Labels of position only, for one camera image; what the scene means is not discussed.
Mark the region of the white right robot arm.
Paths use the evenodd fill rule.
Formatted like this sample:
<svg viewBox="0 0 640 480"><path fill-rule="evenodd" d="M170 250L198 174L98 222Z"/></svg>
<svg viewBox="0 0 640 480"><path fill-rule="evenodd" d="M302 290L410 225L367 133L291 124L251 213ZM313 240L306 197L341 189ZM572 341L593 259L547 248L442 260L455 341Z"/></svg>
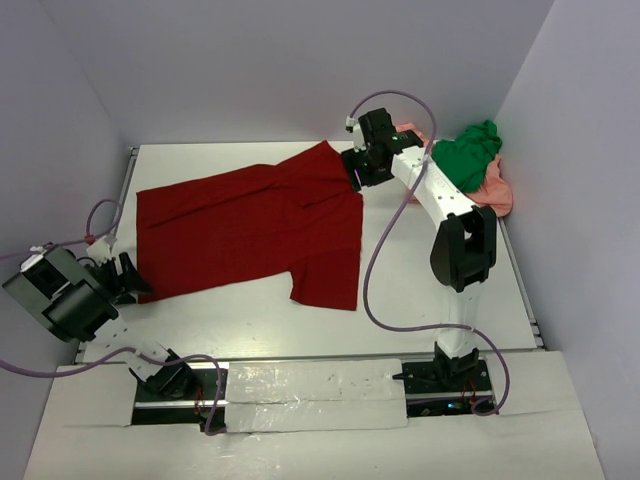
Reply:
<svg viewBox="0 0 640 480"><path fill-rule="evenodd" d="M398 179L436 227L429 262L446 293L448 319L438 327L431 371L422 380L455 391L479 362L474 330L496 263L497 217L461 193L431 158L429 145L412 131L398 131L386 109L348 116L346 130L353 146L341 160L352 188Z"/></svg>

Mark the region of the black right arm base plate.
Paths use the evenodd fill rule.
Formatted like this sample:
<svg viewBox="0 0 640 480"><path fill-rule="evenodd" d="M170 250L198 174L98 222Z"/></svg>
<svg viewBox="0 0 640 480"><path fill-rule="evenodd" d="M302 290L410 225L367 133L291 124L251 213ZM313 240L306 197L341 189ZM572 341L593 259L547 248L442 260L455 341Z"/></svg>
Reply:
<svg viewBox="0 0 640 480"><path fill-rule="evenodd" d="M401 372L392 378L404 387L409 418L485 414L495 408L484 359L449 380L436 378L434 361L402 361Z"/></svg>

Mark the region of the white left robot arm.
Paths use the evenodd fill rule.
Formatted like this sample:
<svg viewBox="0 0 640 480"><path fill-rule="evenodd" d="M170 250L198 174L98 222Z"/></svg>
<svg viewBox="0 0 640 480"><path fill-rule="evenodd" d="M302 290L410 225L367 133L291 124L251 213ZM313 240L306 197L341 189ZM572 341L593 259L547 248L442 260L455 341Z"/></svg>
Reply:
<svg viewBox="0 0 640 480"><path fill-rule="evenodd" d="M169 400L195 392L196 375L187 362L144 340L120 313L138 296L153 293L128 254L84 265L71 251L55 246L32 254L3 289L59 340L95 345L101 352L98 364L123 361L148 392Z"/></svg>

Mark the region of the red t-shirt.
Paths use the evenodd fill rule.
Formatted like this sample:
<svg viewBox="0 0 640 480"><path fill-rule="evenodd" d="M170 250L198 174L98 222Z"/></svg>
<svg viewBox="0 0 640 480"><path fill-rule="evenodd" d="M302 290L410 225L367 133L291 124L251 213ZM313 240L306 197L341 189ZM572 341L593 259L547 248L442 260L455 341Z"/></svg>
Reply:
<svg viewBox="0 0 640 480"><path fill-rule="evenodd" d="M353 311L364 201L322 141L275 165L138 192L137 269L148 304L287 272L291 300Z"/></svg>

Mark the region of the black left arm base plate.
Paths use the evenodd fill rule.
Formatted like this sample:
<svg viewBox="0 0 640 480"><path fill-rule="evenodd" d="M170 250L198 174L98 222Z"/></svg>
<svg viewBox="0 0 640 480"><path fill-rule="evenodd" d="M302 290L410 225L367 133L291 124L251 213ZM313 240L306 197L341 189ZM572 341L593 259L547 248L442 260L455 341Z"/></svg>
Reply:
<svg viewBox="0 0 640 480"><path fill-rule="evenodd" d="M223 432L227 369L190 366L188 377L173 381L169 389L151 387L141 381L136 386L131 424L134 426L197 425L201 433Z"/></svg>

